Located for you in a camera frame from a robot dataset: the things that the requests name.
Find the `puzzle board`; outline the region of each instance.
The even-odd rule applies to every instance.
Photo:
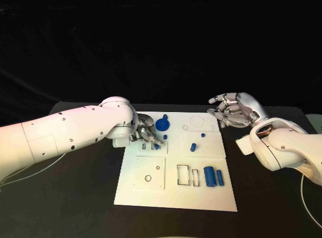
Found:
[[[151,150],[151,143],[137,141],[127,147],[114,204],[236,212],[216,118],[207,113],[138,113],[150,115],[155,121],[164,114],[168,115],[170,128],[167,131],[157,131],[157,137],[165,145],[158,150]],[[193,143],[197,144],[194,152],[190,151]],[[177,165],[188,166],[186,179],[190,178],[190,185],[178,185]],[[207,187],[206,166],[213,166],[214,171],[221,170],[224,186]],[[200,186],[194,186],[193,170],[198,170],[194,176],[196,179],[198,177]]]

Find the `table surface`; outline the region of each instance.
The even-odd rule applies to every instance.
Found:
[[[50,114],[86,105],[98,104],[59,102]],[[206,112],[211,107],[134,106],[138,111],[160,112]],[[315,133],[301,109],[266,107],[266,111]],[[239,212],[114,205],[124,148],[114,148],[105,138],[69,153],[39,175],[0,189],[0,237],[322,237],[302,204],[302,174],[289,168],[272,172],[255,154],[242,154],[234,141],[250,128],[220,131]],[[53,161],[33,165],[17,177]],[[322,187],[308,179],[303,194],[322,224]]]

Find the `circular hole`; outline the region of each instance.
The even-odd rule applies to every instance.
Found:
[[[147,182],[151,181],[151,176],[150,176],[150,175],[145,176],[145,181],[147,181]]]

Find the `blue object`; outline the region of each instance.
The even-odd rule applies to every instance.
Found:
[[[165,131],[170,128],[170,121],[168,121],[168,115],[167,114],[164,114],[163,118],[157,120],[155,128],[160,131]]]
[[[196,144],[196,143],[193,143],[193,144],[191,144],[191,152],[194,152],[194,151],[196,151],[196,148],[197,148],[197,144]]]
[[[207,187],[216,187],[216,173],[211,166],[204,167],[206,172],[206,185]]]
[[[217,181],[219,181],[219,184],[220,186],[223,186],[223,174],[221,174],[221,170],[217,170],[216,171],[216,175],[217,175]]]

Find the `robotic hand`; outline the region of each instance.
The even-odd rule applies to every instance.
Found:
[[[112,139],[114,147],[144,140],[164,145],[155,137],[154,120],[138,114],[122,97],[106,98],[36,120],[0,127],[0,181],[35,163]]]
[[[322,186],[322,134],[309,135],[292,122],[269,118],[257,100],[247,93],[227,93],[210,99],[221,101],[209,109],[221,128],[253,127],[236,143],[244,155],[256,154],[262,165],[272,171],[293,168]]]

